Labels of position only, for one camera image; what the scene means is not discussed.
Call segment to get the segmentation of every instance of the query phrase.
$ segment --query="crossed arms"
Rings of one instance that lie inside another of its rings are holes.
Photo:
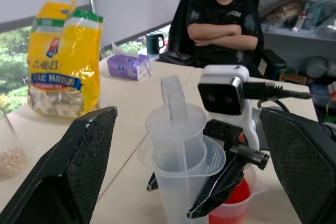
[[[196,46],[217,45],[240,51],[254,51],[258,38],[242,35],[240,25],[191,24],[188,26],[190,39]]]

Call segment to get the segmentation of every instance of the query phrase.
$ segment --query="black office chair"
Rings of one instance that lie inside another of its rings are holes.
[[[181,0],[175,13],[169,32],[168,52],[160,55],[159,61],[174,63],[178,65],[195,66],[195,42],[189,37],[186,17],[187,7],[190,0]],[[259,0],[253,0],[256,8],[259,6]],[[261,22],[259,22],[260,34],[263,34]],[[274,78],[275,70],[283,69],[287,66],[286,62],[276,55],[272,50],[264,50],[264,37],[259,39],[256,50],[254,51],[254,60],[256,66],[260,65],[263,59],[267,68],[264,76],[268,79]]]

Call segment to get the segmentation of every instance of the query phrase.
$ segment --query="window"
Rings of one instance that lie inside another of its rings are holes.
[[[27,103],[27,53],[31,26],[0,33],[0,107],[6,113]]]
[[[163,34],[165,41],[168,41],[168,36],[169,36],[169,29],[170,25],[165,26],[163,28],[160,28],[154,33],[159,33]],[[139,52],[142,53],[143,49],[146,48],[146,35],[143,35],[135,40],[128,41],[122,45],[120,45],[120,48],[124,50],[125,52]],[[113,49],[111,50],[106,50],[104,54],[102,54],[101,59],[104,59],[106,57],[109,57],[110,55],[114,54]]]

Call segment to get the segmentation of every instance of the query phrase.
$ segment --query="black connector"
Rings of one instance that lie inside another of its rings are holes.
[[[244,99],[250,100],[273,100],[282,98],[311,99],[310,93],[284,90],[276,86],[275,82],[244,82]]]

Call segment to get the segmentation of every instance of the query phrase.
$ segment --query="black t-shirt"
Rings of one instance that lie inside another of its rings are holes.
[[[243,35],[259,38],[258,14],[252,0],[233,0],[221,5],[217,0],[190,0],[188,5],[187,26],[197,24],[232,25],[242,28]],[[208,64],[254,64],[250,52],[209,45],[196,47],[196,57],[201,66]]]

